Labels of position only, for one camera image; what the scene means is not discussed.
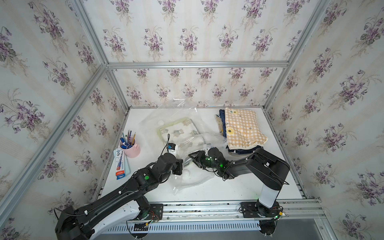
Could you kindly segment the clear plastic vacuum bag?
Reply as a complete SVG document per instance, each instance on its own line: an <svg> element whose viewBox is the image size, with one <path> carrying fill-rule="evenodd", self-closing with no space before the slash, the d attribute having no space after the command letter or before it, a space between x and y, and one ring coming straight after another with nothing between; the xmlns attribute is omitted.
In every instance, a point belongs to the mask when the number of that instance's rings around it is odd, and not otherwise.
<svg viewBox="0 0 384 240"><path fill-rule="evenodd" d="M227 140L222 134L209 128L191 101L166 101L139 125L149 149L155 156L160 155L166 144L175 144L176 148L170 149L169 153L183 160L183 173L170 177L174 195L187 188L202 185L215 177L212 168L204 170L198 167L189 155L198 151L206 154L212 147L226 147Z"/></svg>

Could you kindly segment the beige floral fleece blanket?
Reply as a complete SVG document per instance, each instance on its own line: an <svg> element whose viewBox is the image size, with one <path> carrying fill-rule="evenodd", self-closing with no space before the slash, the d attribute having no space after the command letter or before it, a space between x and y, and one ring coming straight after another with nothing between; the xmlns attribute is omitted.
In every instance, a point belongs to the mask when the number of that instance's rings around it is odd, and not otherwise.
<svg viewBox="0 0 384 240"><path fill-rule="evenodd" d="M223 136L224 135L223 121L219 115L215 115L215 120L216 120L216 123L218 125L219 132Z"/></svg>

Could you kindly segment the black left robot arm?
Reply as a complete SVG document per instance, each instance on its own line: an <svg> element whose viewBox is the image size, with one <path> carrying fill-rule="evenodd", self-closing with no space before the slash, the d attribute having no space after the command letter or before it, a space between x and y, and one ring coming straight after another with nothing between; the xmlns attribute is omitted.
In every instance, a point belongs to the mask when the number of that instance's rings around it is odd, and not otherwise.
<svg viewBox="0 0 384 240"><path fill-rule="evenodd" d="M55 233L59 240L93 240L124 220L144 218L150 210L145 194L171 175L182 174L183 160L170 153L137 170L124 184L78 209L61 211Z"/></svg>

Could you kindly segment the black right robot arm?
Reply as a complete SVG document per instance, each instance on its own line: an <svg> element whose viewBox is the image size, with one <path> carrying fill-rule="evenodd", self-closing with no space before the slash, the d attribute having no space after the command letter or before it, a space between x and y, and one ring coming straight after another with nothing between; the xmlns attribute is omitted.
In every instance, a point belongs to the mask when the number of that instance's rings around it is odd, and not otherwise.
<svg viewBox="0 0 384 240"><path fill-rule="evenodd" d="M223 181L233 180L246 174L255 175L262 183L262 192L257 200L257 207L266 210L277 208L277 197L291 170L290 165L263 148L257 148L249 156L236 161L227 160L216 147L208 151L196 151L188 155L197 167L202 170L212 170Z"/></svg>

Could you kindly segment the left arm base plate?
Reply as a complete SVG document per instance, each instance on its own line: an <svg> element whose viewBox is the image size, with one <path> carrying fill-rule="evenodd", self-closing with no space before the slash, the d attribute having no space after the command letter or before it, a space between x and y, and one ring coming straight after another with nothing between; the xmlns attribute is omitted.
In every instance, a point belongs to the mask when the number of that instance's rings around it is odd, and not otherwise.
<svg viewBox="0 0 384 240"><path fill-rule="evenodd" d="M126 217L125 221L159 221L163 218L164 204L150 204L148 209L140 210Z"/></svg>

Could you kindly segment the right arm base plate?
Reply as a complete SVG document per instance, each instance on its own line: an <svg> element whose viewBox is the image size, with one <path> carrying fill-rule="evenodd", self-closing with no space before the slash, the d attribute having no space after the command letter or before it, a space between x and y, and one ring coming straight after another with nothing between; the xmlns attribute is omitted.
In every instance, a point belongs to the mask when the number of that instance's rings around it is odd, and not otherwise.
<svg viewBox="0 0 384 240"><path fill-rule="evenodd" d="M242 202L239 207L239 212L244 218L278 219L283 215L283 209L278 202L274 202L271 208L267 208L257 200L256 202Z"/></svg>

